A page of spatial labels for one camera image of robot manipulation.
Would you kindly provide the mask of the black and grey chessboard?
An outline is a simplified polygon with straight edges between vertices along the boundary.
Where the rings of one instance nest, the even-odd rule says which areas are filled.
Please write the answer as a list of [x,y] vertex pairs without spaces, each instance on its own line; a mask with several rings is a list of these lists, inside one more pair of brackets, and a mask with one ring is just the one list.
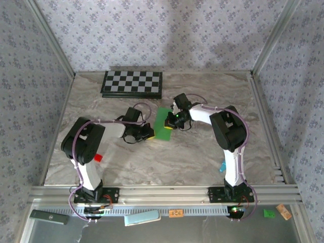
[[106,71],[103,98],[161,99],[163,73],[154,71]]

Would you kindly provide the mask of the light blue flat pad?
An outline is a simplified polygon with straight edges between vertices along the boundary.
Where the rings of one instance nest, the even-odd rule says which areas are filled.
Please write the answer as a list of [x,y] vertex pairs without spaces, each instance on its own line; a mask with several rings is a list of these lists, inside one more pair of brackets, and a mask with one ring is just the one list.
[[133,226],[159,221],[160,219],[160,212],[158,210],[152,210],[124,216],[124,224],[125,226]]

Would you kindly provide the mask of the dark flat rectangular box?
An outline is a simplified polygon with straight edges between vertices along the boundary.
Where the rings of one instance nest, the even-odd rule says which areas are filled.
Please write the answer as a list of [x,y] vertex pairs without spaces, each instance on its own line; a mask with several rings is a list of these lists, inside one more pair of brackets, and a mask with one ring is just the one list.
[[60,225],[66,225],[69,220],[68,215],[45,212],[40,210],[32,210],[29,217],[34,220],[50,222],[50,223],[55,223]]

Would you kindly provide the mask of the small brown box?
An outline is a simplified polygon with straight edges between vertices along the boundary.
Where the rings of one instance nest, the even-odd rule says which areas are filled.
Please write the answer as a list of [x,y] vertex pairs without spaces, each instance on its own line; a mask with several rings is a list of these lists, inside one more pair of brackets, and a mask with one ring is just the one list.
[[284,204],[279,204],[278,206],[276,206],[276,209],[286,221],[292,218],[292,214]]

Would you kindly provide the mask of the aluminium frame rail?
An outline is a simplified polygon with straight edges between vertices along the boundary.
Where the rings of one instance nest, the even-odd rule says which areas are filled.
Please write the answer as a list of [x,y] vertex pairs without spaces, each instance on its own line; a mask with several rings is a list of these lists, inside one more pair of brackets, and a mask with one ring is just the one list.
[[[271,184],[254,185],[260,205],[301,204],[302,197],[297,185]],[[28,203],[43,206],[68,205],[69,186],[35,186]],[[197,206],[208,205],[208,186],[158,186],[126,185],[119,187],[117,206]]]

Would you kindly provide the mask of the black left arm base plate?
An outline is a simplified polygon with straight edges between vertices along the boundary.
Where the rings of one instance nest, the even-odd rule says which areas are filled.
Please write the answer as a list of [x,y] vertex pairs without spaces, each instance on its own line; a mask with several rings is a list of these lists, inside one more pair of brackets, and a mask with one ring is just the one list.
[[94,191],[81,188],[76,191],[73,202],[75,204],[116,204],[119,199],[119,188],[100,187]]

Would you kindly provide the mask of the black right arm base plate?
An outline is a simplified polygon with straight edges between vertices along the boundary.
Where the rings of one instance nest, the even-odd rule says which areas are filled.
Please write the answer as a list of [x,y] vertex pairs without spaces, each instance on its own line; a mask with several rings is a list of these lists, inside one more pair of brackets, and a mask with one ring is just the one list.
[[253,191],[245,184],[242,188],[209,187],[208,197],[210,203],[239,203],[241,200],[253,203],[255,201]]

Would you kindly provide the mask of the aluminium side rail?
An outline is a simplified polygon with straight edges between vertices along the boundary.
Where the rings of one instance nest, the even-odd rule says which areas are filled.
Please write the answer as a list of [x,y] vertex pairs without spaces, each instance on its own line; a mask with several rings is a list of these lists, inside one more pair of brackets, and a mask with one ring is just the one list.
[[275,178],[278,183],[281,184],[295,184],[293,177],[287,170],[288,163],[282,158],[280,152],[280,140],[274,129],[274,122],[271,117],[271,111],[267,104],[264,92],[258,77],[254,77],[252,72],[248,72],[247,78],[250,82],[252,93],[258,107],[260,120],[265,132],[266,141],[270,150],[271,162],[275,170]]

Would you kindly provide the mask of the aluminium frame post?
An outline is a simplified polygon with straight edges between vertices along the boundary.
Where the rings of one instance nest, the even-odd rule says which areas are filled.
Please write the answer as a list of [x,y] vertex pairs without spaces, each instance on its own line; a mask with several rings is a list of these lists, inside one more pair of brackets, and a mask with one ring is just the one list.
[[266,41],[264,48],[262,49],[257,61],[251,70],[251,75],[253,78],[259,75],[260,71],[264,67],[265,63],[267,62],[271,52],[273,51],[274,47],[276,46],[277,42],[279,41],[282,33],[286,29],[289,21],[293,17],[298,5],[302,0],[287,0],[281,14],[276,21],[270,35]]
[[75,72],[71,67],[68,58],[66,57],[64,51],[62,50],[57,38],[54,35],[54,32],[51,30],[49,24],[46,21],[44,14],[42,13],[40,7],[38,6],[35,0],[23,0],[27,7],[29,8],[36,24],[40,28],[41,32],[45,36],[48,44],[53,50],[54,54],[58,58],[61,66],[63,67],[65,73],[71,78],[74,79]]

